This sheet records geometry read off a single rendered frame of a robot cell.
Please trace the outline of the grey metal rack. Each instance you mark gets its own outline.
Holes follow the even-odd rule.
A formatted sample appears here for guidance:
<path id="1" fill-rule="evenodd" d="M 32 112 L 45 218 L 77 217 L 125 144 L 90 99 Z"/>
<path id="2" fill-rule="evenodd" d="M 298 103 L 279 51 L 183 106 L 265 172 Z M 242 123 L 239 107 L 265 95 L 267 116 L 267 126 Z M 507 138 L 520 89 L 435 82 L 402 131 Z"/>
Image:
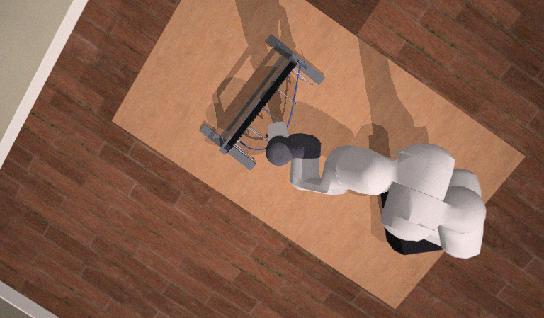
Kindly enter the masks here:
<path id="1" fill-rule="evenodd" d="M 236 143 L 241 143 L 240 137 L 245 133 L 245 131 L 249 128 L 251 131 L 255 131 L 250 125 L 255 120 L 257 115 L 264 109 L 268 114 L 270 114 L 272 117 L 276 118 L 273 114 L 271 114 L 269 111 L 267 111 L 264 107 L 269 102 L 269 100 L 272 98 L 275 92 L 279 90 L 283 95 L 285 95 L 279 87 L 281 84 L 286 80 L 286 78 L 289 76 L 289 74 L 294 71 L 296 74 L 299 74 L 296 70 L 294 70 L 295 67 L 299 68 L 300 63 L 300 70 L 304 72 L 306 75 L 308 75 L 309 78 L 311 78 L 313 81 L 315 81 L 317 84 L 321 84 L 321 82 L 324 80 L 324 76 L 322 76 L 316 69 L 311 67 L 308 63 L 306 63 L 305 60 L 303 60 L 301 57 L 299 57 L 297 54 L 295 54 L 290 48 L 288 48 L 286 45 L 284 45 L 279 39 L 277 39 L 275 36 L 271 35 L 270 38 L 266 41 L 272 48 L 274 48 L 277 52 L 279 52 L 282 57 L 278 61 L 278 63 L 275 65 L 275 67 L 271 70 L 271 72 L 268 74 L 268 76 L 264 79 L 262 84 L 258 87 L 258 89 L 255 91 L 253 96 L 249 99 L 249 101 L 246 103 L 246 105 L 243 107 L 243 109 L 239 112 L 237 117 L 232 121 L 230 126 L 226 129 L 224 134 L 222 136 L 218 135 L 214 130 L 212 130 L 210 127 L 208 127 L 206 124 L 202 127 L 200 130 L 201 133 L 203 133 L 206 137 L 208 137 L 210 140 L 212 140 L 215 144 L 217 144 L 220 148 L 220 152 L 223 154 L 230 154 L 232 157 L 234 157 L 237 161 L 239 161 L 241 164 L 243 164 L 245 167 L 247 167 L 250 171 L 254 168 L 256 163 L 254 163 L 252 160 L 254 159 L 250 154 L 245 152 L 241 147 L 239 147 Z M 275 76 L 273 81 L 268 85 L 266 90 L 261 94 L 259 99 L 255 102 L 255 104 L 251 107 L 249 112 L 245 115 L 245 117 L 242 119 L 240 124 L 236 127 L 236 129 L 233 131 L 233 133 L 229 136 L 227 140 L 225 140 L 225 136 L 227 133 L 232 129 L 234 124 L 238 121 L 238 119 L 241 117 L 241 115 L 244 113 L 244 111 L 248 108 L 250 103 L 255 99 L 257 94 L 260 92 L 260 90 L 264 87 L 266 82 L 271 78 L 273 73 L 277 70 L 277 68 L 280 66 L 280 64 L 283 62 L 284 59 L 287 59 L 288 61 L 284 64 L 282 69 L 279 71 L 279 73 Z M 299 76 L 304 79 L 308 84 L 312 85 L 310 82 L 306 80 L 305 77 L 303 77 L 301 74 Z M 285 95 L 287 98 L 289 98 L 287 95 Z M 289 98 L 292 102 L 293 100 Z M 279 119 L 277 119 L 280 121 Z M 281 121 L 280 121 L 281 122 Z M 254 133 L 258 133 L 255 131 Z M 257 134 L 259 137 L 259 133 Z M 262 136 L 263 137 L 263 136 Z M 266 142 L 268 141 L 265 137 L 263 137 Z M 238 147 L 236 147 L 236 146 Z M 236 148 L 235 148 L 236 147 Z M 240 149 L 241 150 L 240 150 Z M 244 153 L 247 153 L 250 158 L 247 157 L 247 155 Z"/>

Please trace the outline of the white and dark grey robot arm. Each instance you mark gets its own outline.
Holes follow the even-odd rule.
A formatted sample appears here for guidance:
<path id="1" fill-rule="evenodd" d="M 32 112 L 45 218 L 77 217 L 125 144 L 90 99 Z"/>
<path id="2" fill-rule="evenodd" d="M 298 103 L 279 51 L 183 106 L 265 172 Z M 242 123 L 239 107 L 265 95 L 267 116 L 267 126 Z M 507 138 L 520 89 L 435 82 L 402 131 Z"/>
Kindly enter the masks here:
<path id="1" fill-rule="evenodd" d="M 388 232 L 408 241 L 425 239 L 454 257 L 478 255 L 486 207 L 477 175 L 453 169 L 451 153 L 435 144 L 416 143 L 395 153 L 400 157 L 337 147 L 320 178 L 321 142 L 314 135 L 289 136 L 286 122 L 268 124 L 266 158 L 276 166 L 291 160 L 290 182 L 296 189 L 327 195 L 347 189 L 380 195 L 390 189 L 381 215 Z"/>

